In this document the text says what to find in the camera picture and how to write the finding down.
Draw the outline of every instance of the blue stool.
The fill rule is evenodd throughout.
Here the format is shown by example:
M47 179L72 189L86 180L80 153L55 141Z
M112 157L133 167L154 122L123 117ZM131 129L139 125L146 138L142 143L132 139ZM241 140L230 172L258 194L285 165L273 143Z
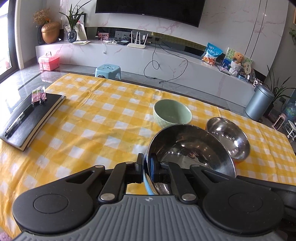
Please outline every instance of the blue stool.
M119 75L121 80L121 69L117 65L103 64L96 68L95 77L103 75L106 79L115 80L116 76Z

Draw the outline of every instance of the green bowl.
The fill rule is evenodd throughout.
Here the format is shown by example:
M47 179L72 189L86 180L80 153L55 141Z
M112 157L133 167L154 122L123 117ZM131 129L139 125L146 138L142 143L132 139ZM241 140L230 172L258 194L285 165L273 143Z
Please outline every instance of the green bowl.
M153 117L160 127L165 128L174 124L188 124L192 120L192 113L178 101L162 99L155 103Z

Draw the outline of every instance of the metal bowl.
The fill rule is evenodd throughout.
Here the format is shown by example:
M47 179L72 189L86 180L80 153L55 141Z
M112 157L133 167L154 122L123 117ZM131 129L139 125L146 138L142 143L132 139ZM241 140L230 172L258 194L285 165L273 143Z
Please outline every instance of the metal bowl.
M174 162L181 168L189 169L192 164L199 164L223 174L235 177L232 159L224 146L205 130L186 124L168 126L158 132L152 139L147 152L146 163L150 166L150 156L157 155L160 162ZM149 173L146 188L149 193L169 194L166 184L152 183Z
M250 154L246 134L230 120L220 117L209 119L206 131L222 143L232 158L244 160Z

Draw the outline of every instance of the yellow checkered tablecloth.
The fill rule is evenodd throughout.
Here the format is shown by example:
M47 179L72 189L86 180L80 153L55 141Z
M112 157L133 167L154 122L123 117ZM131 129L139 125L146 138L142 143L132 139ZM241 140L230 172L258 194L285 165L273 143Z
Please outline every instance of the yellow checkered tablecloth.
M153 105L174 99L192 111L191 124L205 128L215 116L227 118L246 133L250 156L235 163L238 175L296 184L296 157L280 132L215 106L120 81L68 74L53 83L49 93L67 99L44 125L30 147L21 152L0 141L0 226L15 237L13 201L24 191L102 164L136 161L160 130ZM130 184L128 193L146 194L144 184Z

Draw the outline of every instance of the black notebook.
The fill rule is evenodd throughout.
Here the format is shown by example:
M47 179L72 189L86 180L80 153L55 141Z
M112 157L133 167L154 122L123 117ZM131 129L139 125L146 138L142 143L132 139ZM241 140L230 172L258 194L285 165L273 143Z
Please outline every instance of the black notebook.
M47 100L42 105L39 102L32 105L32 95L29 95L11 113L8 122L1 129L0 138L24 151L42 126L66 99L66 96L46 93L46 98Z

